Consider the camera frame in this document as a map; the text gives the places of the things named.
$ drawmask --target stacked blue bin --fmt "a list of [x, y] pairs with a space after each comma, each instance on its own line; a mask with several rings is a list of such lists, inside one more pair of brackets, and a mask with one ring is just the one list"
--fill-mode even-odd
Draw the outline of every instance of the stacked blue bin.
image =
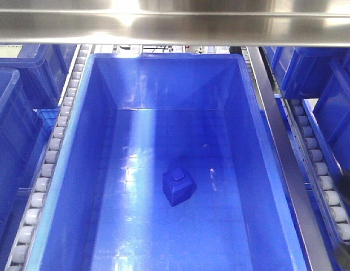
[[350, 171], [350, 50], [342, 64], [330, 62], [332, 77], [314, 108], [314, 116], [335, 158]]
[[[8, 48], [18, 50], [8, 55]], [[32, 108], [55, 108], [68, 73], [75, 45], [0, 45], [0, 67], [18, 69]]]
[[0, 239], [42, 125], [20, 74], [0, 69]]
[[274, 62], [277, 59], [277, 48], [275, 46], [263, 47], [266, 59], [271, 68], [274, 67]]
[[347, 48], [265, 47], [275, 79], [286, 99], [319, 98], [332, 71], [331, 59], [341, 59]]

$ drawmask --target blue plastic surface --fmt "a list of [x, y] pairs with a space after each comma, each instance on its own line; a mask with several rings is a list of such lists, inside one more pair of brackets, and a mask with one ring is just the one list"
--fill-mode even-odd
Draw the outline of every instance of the blue plastic surface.
[[69, 66], [71, 65], [73, 55], [76, 51], [76, 44], [60, 44], [57, 48], [59, 48], [62, 56], [63, 56], [63, 64], [66, 67], [67, 71], [69, 70]]
[[278, 47], [272, 69], [286, 99], [319, 98], [324, 91], [332, 58], [342, 58], [347, 48]]
[[53, 127], [55, 126], [56, 119], [59, 113], [60, 107], [55, 109], [39, 109], [37, 114], [43, 120], [43, 127], [48, 136], [51, 135]]
[[7, 264], [13, 242], [16, 237], [18, 226], [21, 222], [23, 212], [25, 210], [30, 190], [20, 191], [15, 197], [13, 207], [7, 220], [5, 230], [0, 241], [0, 271], [3, 271]]
[[0, 69], [0, 238], [17, 190], [27, 181], [23, 174], [41, 124], [27, 101], [19, 72]]
[[[28, 270], [306, 270], [241, 56], [86, 65]], [[173, 168], [196, 182], [176, 207]]]
[[193, 179], [182, 168], [175, 168], [163, 174], [163, 192], [171, 206], [190, 199], [195, 189]]
[[279, 53], [279, 51], [277, 51], [277, 47], [268, 46], [268, 47], [263, 47], [263, 49], [270, 67], [274, 68], [275, 61], [277, 60], [277, 54]]
[[350, 74], [338, 60], [330, 67], [334, 75], [313, 113], [340, 166], [350, 171]]
[[17, 58], [0, 58], [0, 67], [19, 70], [32, 108], [55, 108], [68, 73], [69, 55], [64, 58], [64, 52], [60, 45], [23, 44]]

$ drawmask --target stainless steel rail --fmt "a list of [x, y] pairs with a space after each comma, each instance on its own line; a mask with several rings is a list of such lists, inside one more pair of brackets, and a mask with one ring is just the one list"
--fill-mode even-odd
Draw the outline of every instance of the stainless steel rail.
[[350, 46], [350, 0], [0, 0], [0, 42]]
[[277, 102], [275, 101], [273, 89], [266, 74], [259, 48], [247, 47], [247, 51], [285, 177], [289, 200], [294, 208], [294, 223], [299, 229], [299, 237], [308, 258], [309, 267], [313, 271], [332, 270], [333, 268], [327, 255]]

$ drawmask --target bin floor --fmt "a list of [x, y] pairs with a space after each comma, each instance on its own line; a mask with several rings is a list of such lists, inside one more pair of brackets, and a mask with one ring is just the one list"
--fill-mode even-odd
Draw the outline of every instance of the bin floor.
[[[87, 268], [252, 270], [224, 112], [115, 114], [104, 143]], [[189, 171], [196, 190], [171, 207], [162, 174], [177, 166]]]

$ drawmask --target blue cube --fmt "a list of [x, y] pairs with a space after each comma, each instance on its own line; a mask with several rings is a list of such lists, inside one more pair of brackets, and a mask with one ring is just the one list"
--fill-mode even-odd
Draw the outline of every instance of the blue cube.
[[163, 192], [171, 206], [190, 199], [195, 187], [193, 179], [187, 171], [176, 168], [163, 174]]

